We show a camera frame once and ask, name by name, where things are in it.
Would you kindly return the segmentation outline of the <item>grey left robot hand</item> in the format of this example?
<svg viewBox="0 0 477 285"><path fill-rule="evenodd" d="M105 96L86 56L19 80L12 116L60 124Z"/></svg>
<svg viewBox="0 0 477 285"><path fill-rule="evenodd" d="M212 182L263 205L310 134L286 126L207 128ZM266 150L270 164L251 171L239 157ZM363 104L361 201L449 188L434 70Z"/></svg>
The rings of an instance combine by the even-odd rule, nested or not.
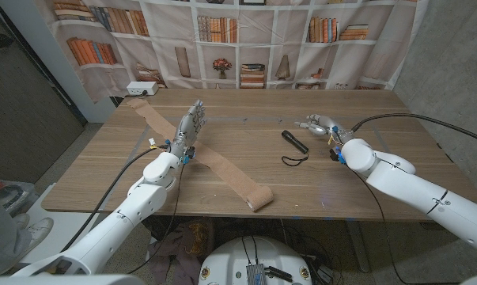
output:
<svg viewBox="0 0 477 285"><path fill-rule="evenodd" d="M185 150L195 143L198 133L206 123L205 107L198 99L182 117L175 136L169 147L169 153L181 158Z"/></svg>

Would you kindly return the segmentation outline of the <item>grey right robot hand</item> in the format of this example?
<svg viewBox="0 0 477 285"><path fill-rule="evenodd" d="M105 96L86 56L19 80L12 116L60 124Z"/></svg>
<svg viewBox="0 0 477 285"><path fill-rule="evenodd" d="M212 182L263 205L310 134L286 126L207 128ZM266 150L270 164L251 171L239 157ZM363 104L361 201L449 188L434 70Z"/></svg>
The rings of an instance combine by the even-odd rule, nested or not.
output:
<svg viewBox="0 0 477 285"><path fill-rule="evenodd" d="M329 143L343 146L354 139L354 133L344 128L329 116L311 114L306 121L295 122L295 126L309 130L314 135L327 136Z"/></svg>

